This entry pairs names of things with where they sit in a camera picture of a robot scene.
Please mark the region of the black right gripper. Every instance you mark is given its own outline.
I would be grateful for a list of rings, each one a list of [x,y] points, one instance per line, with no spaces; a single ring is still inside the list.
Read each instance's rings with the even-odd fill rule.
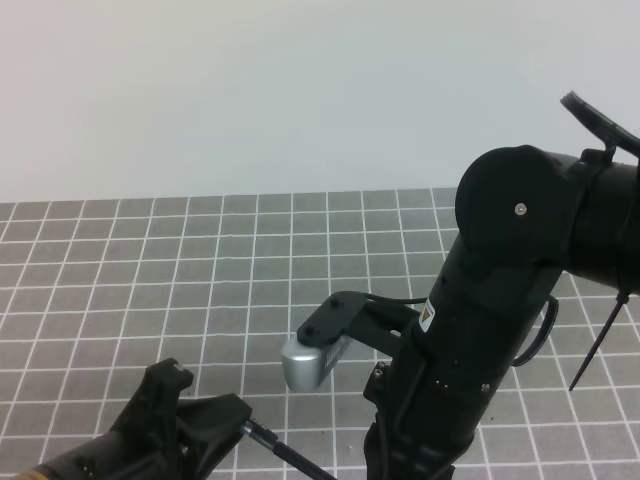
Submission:
[[[364,389],[376,406],[364,441],[366,477],[451,479],[500,384],[500,372],[486,366],[407,328],[397,355]]]

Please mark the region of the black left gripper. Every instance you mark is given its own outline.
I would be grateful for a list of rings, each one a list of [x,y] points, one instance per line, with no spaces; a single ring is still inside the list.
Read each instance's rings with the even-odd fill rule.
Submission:
[[[193,378],[174,358],[147,367],[110,431],[31,467],[29,477],[207,479],[242,439],[252,408],[233,393],[179,401]]]

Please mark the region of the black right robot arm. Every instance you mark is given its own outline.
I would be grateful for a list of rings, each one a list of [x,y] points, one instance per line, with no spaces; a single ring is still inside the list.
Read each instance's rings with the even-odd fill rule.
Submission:
[[[563,106],[602,143],[579,157],[489,151],[456,192],[457,237],[418,318],[364,390],[371,479],[448,479],[563,273],[639,290],[638,139],[575,93]]]

